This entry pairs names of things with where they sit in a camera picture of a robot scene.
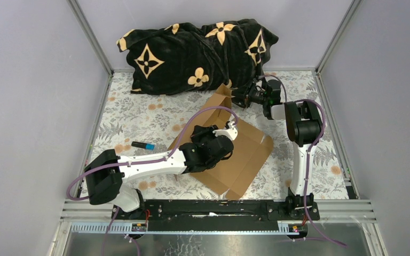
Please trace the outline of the brown cardboard box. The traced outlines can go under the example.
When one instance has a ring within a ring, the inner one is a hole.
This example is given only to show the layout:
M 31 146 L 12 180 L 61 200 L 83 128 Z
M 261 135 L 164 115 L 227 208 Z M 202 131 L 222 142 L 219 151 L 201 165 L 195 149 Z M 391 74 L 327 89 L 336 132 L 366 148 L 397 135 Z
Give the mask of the brown cardboard box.
M 231 105 L 231 90 L 225 85 L 221 85 L 201 109 L 212 106 L 232 108 Z M 233 155 L 227 160 L 219 161 L 216 167 L 211 170 L 190 174 L 219 195 L 227 192 L 226 199 L 243 197 L 273 150 L 273 139 L 269 135 L 265 136 L 264 132 L 245 122 L 242 114 L 236 115 L 239 119 L 237 123 L 238 136 L 233 141 Z M 194 126 L 217 125 L 223 129 L 230 117 L 229 112 L 221 109 L 208 110 L 200 114 L 186 129 L 180 145 L 191 142 L 190 136 Z

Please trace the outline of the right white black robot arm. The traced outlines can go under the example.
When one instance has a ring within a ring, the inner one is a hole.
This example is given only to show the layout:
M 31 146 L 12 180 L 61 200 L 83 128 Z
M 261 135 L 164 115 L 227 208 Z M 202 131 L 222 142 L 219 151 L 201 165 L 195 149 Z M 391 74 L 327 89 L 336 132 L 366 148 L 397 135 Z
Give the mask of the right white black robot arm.
M 243 88 L 235 89 L 232 101 L 241 108 L 248 108 L 252 103 L 260 104 L 264 117 L 286 122 L 287 136 L 293 145 L 294 164 L 285 213 L 290 219 L 299 219 L 314 203 L 314 195 L 308 192 L 308 185 L 314 152 L 326 127 L 322 106 L 311 99 L 288 100 L 283 82 L 274 76 L 270 80 L 260 76 Z

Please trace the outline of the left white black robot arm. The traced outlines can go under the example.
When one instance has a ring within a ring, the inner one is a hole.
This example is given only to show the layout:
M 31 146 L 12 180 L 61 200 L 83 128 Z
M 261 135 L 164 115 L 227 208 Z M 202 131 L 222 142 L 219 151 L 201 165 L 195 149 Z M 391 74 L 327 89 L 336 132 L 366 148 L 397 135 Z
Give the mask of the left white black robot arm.
M 224 129 L 197 125 L 191 142 L 163 153 L 128 157 L 118 156 L 113 149 L 105 150 L 85 168 L 85 172 L 94 171 L 85 177 L 89 203 L 112 203 L 131 219 L 138 219 L 144 214 L 143 198 L 137 189 L 129 187 L 129 181 L 212 169 L 232 156 L 237 136 L 236 123 L 228 121 Z

